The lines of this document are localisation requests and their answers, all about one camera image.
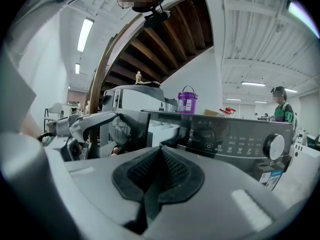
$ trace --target ceiling light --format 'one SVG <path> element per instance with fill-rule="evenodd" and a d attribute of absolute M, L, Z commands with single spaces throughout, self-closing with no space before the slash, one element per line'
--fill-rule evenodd
<path fill-rule="evenodd" d="M 297 92 L 298 92 L 297 90 L 290 90 L 290 89 L 287 89 L 287 88 L 285 88 L 285 90 L 286 90 L 287 92 L 290 92 L 290 93 L 297 93 Z"/>
<path fill-rule="evenodd" d="M 79 36 L 79 42 L 78 42 L 78 51 L 79 52 L 83 52 L 86 46 L 86 42 L 91 30 L 92 25 L 94 24 L 94 20 L 90 19 L 90 18 L 85 18 L 82 28 L 81 28 L 81 32 L 80 32 L 80 36 Z"/>
<path fill-rule="evenodd" d="M 293 2 L 290 2 L 288 11 L 289 13 L 292 13 L 294 16 L 296 16 L 304 24 L 306 24 L 307 27 L 311 29 L 311 31 L 316 35 L 316 37 L 319 38 L 319 32 L 317 30 L 316 25 L 313 23 L 309 15 L 302 8 L 300 8 Z"/>
<path fill-rule="evenodd" d="M 76 73 L 76 74 L 79 74 L 79 72 L 80 72 L 80 64 L 79 64 L 79 63 L 76 63 L 76 64 L 75 64 L 75 73 Z"/>
<path fill-rule="evenodd" d="M 266 86 L 265 83 L 260 82 L 242 82 L 241 84 L 246 86 Z"/>

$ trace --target ceiling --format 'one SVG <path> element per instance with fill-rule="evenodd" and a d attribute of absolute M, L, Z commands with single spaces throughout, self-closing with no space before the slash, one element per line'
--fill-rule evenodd
<path fill-rule="evenodd" d="M 287 0 L 218 2 L 222 6 L 213 7 L 217 1 L 207 0 L 214 49 L 216 54 L 221 53 L 218 66 L 224 99 L 242 99 L 247 104 L 271 102 L 270 90 L 276 86 L 294 89 L 298 94 L 320 86 L 319 40 L 287 12 Z M 213 17 L 218 10 L 222 17 Z M 131 9 L 121 9 L 115 0 L 77 0 L 61 12 L 61 49 L 71 89 L 89 90 L 108 41 L 135 15 Z M 80 53 L 77 45 L 86 17 L 95 23 Z M 81 64 L 80 74 L 75 74 L 75 63 Z M 266 83 L 267 87 L 244 86 L 242 81 Z"/>

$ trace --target bucket handle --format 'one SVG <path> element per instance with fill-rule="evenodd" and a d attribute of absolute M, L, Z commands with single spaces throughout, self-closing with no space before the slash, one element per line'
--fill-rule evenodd
<path fill-rule="evenodd" d="M 196 94 L 195 94 L 195 90 L 194 90 L 190 85 L 186 85 L 186 86 L 183 88 L 182 92 L 184 92 L 184 90 L 185 90 L 186 87 L 188 87 L 188 86 L 192 89 L 192 91 L 193 91 L 193 96 L 195 96 L 195 95 L 196 95 Z"/>

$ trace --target sticker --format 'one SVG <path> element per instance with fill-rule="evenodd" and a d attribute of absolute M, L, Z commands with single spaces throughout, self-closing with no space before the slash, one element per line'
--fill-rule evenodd
<path fill-rule="evenodd" d="M 269 180 L 266 183 L 266 187 L 270 190 L 273 190 L 276 184 L 278 183 L 283 171 L 282 170 L 276 170 L 273 171 L 269 177 Z"/>
<path fill-rule="evenodd" d="M 263 174 L 261 175 L 261 178 L 260 178 L 260 180 L 259 180 L 259 183 L 266 183 L 266 182 L 268 182 L 270 175 L 271 175 L 271 172 L 263 173 Z"/>
<path fill-rule="evenodd" d="M 190 111 L 191 110 L 191 104 L 192 104 L 192 100 L 191 99 L 187 99 L 186 100 L 186 106 L 185 106 L 185 110 L 186 111 Z"/>

